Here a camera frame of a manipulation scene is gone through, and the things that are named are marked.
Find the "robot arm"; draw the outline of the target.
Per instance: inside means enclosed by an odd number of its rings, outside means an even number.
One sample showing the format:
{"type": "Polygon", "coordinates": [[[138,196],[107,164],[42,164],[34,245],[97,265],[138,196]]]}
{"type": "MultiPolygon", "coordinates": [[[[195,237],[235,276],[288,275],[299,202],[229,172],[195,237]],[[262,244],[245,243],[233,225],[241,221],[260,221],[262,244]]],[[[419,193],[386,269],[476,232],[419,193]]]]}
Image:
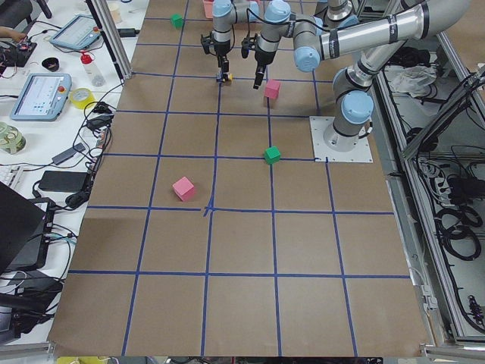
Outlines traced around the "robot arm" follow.
{"type": "Polygon", "coordinates": [[[470,5],[469,1],[420,1],[412,6],[400,2],[396,13],[379,20],[324,32],[309,16],[293,13],[285,1],[272,1],[264,13],[261,33],[255,37],[253,87],[260,87],[283,37],[293,40],[295,64],[302,72],[312,72],[323,61],[359,52],[360,58],[334,77],[336,115],[324,131],[324,142],[331,149],[349,152],[373,112],[368,89],[380,69],[406,41],[447,30],[470,5]]]}
{"type": "Polygon", "coordinates": [[[235,24],[249,24],[257,20],[259,15],[258,1],[215,0],[212,6],[213,30],[210,44],[217,57],[220,80],[230,79],[229,60],[227,54],[235,43],[233,26],[235,24]]]}

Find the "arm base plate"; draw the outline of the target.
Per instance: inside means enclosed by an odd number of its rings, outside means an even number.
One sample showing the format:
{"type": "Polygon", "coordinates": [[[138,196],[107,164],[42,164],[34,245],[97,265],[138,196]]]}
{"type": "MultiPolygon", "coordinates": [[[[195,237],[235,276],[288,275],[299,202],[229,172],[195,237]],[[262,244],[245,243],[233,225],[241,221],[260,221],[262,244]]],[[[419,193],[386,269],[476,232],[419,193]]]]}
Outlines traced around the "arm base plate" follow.
{"type": "Polygon", "coordinates": [[[316,162],[372,163],[373,158],[368,138],[342,136],[333,127],[334,117],[311,116],[310,131],[316,162]]]}

